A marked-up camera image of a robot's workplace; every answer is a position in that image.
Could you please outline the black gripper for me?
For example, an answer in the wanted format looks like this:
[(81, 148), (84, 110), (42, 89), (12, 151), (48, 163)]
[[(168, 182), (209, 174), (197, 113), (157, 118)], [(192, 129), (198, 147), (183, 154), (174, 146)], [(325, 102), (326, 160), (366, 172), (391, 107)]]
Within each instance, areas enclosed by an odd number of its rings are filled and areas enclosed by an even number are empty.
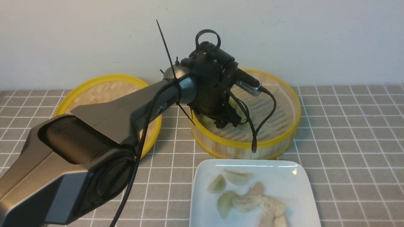
[(235, 83), (233, 75), (238, 66), (235, 58), (208, 41), (200, 43), (190, 58), (198, 87), (190, 108), (197, 115), (215, 120), (216, 128), (225, 128), (229, 123), (234, 127), (240, 125), (242, 117), (230, 106), (228, 94)]

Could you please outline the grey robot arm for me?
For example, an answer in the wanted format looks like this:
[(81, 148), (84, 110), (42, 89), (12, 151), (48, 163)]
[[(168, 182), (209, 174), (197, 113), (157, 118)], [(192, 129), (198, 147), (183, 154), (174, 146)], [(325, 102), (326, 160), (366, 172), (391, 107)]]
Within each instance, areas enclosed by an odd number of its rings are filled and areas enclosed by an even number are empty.
[(68, 225), (133, 185), (145, 128), (172, 105), (222, 116), (238, 63), (203, 42), (163, 80), (111, 102), (81, 105), (33, 127), (1, 178), (1, 226)]

